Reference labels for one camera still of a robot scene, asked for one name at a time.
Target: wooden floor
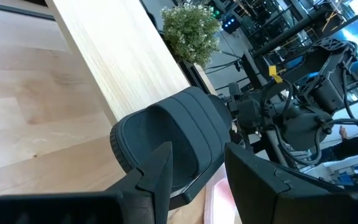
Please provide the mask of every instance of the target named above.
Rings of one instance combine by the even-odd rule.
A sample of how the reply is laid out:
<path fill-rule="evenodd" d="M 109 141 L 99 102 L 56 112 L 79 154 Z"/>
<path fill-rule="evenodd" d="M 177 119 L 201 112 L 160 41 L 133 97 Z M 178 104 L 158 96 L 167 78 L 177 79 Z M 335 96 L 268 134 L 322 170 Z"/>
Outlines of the wooden floor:
<path fill-rule="evenodd" d="M 0 11 L 0 195 L 104 190 L 124 172 L 55 22 Z M 169 223 L 202 223 L 204 192 Z"/>

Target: pink object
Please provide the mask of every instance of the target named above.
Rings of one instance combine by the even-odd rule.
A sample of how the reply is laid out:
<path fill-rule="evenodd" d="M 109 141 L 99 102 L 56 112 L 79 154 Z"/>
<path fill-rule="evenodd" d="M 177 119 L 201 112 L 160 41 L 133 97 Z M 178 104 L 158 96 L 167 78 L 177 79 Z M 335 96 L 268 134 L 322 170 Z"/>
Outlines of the pink object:
<path fill-rule="evenodd" d="M 206 185 L 204 224 L 233 224 L 236 213 L 223 164 Z"/>

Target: potted plant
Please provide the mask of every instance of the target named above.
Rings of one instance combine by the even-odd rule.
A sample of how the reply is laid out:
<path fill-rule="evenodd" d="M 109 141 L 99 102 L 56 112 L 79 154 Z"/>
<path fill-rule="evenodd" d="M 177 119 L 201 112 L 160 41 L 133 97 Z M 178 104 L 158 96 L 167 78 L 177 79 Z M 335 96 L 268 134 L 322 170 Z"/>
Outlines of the potted plant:
<path fill-rule="evenodd" d="M 163 39 L 175 59 L 197 63 L 205 68 L 211 54 L 219 51 L 215 36 L 222 24 L 213 17 L 213 9 L 184 3 L 173 9 L 162 9 Z"/>

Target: black clothing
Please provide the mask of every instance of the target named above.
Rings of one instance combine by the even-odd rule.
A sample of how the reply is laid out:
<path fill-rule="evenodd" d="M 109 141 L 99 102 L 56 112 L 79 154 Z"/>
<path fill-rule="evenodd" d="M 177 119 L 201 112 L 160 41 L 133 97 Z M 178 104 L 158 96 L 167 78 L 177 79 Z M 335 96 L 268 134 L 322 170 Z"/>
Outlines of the black clothing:
<path fill-rule="evenodd" d="M 336 160 L 341 161 L 351 156 L 358 155 L 358 137 L 343 139 L 341 143 L 327 149 L 332 150 Z"/>

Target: wooden table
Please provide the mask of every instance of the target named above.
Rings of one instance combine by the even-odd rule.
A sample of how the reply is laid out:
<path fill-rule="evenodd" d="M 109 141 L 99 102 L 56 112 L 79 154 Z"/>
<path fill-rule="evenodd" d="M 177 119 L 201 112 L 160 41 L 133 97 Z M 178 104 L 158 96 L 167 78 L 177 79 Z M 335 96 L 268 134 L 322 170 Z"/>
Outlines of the wooden table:
<path fill-rule="evenodd" d="M 111 125 L 189 86 L 139 0 L 47 4 L 70 49 L 86 65 L 86 81 Z M 192 204 L 171 211 L 169 222 L 201 223 L 203 208 L 204 190 Z"/>
<path fill-rule="evenodd" d="M 217 95 L 214 86 L 212 85 L 211 81 L 209 80 L 209 78 L 205 74 L 205 71 L 203 70 L 203 68 L 201 68 L 201 66 L 199 66 L 199 65 L 195 65 L 195 67 L 196 67 L 197 72 L 199 73 L 200 77 L 203 79 L 203 81 L 204 81 L 206 87 L 208 88 L 209 92 L 211 94 Z"/>

